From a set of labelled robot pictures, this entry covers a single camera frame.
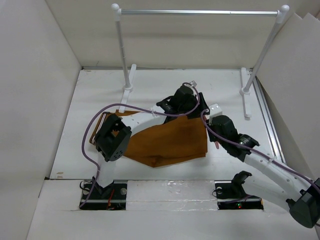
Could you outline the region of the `brown trousers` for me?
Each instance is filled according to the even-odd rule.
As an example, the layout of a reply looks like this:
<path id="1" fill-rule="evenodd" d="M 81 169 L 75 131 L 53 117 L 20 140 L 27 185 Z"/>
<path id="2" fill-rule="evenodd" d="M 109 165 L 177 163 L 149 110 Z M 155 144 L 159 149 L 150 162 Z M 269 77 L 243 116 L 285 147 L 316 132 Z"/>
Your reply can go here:
<path id="1" fill-rule="evenodd" d="M 202 120 L 181 116 L 132 136 L 124 156 L 158 168 L 203 158 L 207 152 L 207 131 Z"/>

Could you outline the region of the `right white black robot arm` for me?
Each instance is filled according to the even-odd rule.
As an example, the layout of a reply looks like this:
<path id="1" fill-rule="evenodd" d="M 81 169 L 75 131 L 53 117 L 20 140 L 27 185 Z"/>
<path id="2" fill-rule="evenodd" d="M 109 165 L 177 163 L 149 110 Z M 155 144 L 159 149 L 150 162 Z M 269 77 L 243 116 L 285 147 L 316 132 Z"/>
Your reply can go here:
<path id="1" fill-rule="evenodd" d="M 219 143 L 230 156 L 255 168 L 277 185 L 255 180 L 250 172 L 241 171 L 232 179 L 231 191 L 235 196 L 264 198 L 288 211 L 306 228 L 319 225 L 319 179 L 312 180 L 271 157 L 253 137 L 238 133 L 226 115 L 210 115 L 204 126 L 211 142 Z"/>

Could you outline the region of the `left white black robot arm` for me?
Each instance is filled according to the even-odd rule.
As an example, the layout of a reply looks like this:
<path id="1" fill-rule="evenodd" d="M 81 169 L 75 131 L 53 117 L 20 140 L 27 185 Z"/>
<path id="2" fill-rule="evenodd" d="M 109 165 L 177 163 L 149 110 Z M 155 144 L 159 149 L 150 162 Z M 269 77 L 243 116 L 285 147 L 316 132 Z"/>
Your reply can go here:
<path id="1" fill-rule="evenodd" d="M 107 198 L 113 189 L 112 163 L 125 156 L 152 168 L 205 157 L 207 136 L 200 120 L 208 105 L 193 84 L 183 84 L 149 109 L 120 113 L 102 112 L 90 138 L 103 156 L 94 192 Z"/>

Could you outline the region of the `pink plastic hanger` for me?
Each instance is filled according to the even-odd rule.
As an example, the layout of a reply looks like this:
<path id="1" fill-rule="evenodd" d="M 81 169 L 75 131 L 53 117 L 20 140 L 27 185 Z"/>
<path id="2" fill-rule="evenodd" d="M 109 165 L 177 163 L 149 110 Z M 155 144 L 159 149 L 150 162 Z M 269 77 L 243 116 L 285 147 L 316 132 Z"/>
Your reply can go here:
<path id="1" fill-rule="evenodd" d="M 209 122 L 209 120 L 207 119 L 207 116 L 206 116 L 206 115 L 203 116 L 203 119 L 204 119 L 204 121 L 205 121 L 206 123 Z M 218 141 L 215 141 L 214 144 L 215 144 L 215 148 L 216 148 L 217 150 L 219 150 L 219 149 L 220 149 L 219 142 L 218 142 Z"/>

